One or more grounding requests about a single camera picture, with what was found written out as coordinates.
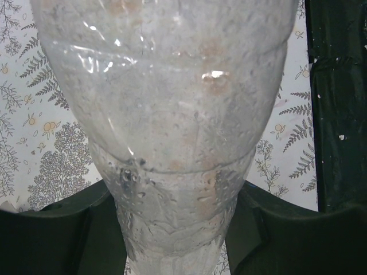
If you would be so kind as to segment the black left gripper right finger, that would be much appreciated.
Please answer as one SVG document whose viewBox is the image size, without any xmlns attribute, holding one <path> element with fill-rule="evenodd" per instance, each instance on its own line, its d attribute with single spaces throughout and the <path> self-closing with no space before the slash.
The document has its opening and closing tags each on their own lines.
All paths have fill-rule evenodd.
<svg viewBox="0 0 367 275">
<path fill-rule="evenodd" d="M 366 274 L 366 203 L 320 213 L 246 181 L 225 243 L 231 274 Z"/>
</svg>

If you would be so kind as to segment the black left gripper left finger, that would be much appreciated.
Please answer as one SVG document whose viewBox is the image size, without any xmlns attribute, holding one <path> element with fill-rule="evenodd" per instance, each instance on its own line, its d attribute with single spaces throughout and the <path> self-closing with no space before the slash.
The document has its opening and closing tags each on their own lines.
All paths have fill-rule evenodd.
<svg viewBox="0 0 367 275">
<path fill-rule="evenodd" d="M 123 274 L 126 258 L 102 180 L 39 211 L 1 210 L 1 274 Z"/>
</svg>

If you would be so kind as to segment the clear plastic bottle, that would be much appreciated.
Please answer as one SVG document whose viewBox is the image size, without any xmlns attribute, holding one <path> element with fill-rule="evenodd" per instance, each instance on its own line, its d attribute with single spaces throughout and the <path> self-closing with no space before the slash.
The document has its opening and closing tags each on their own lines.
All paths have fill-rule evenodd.
<svg viewBox="0 0 367 275">
<path fill-rule="evenodd" d="M 136 274 L 211 274 L 297 1 L 31 1 Z"/>
</svg>

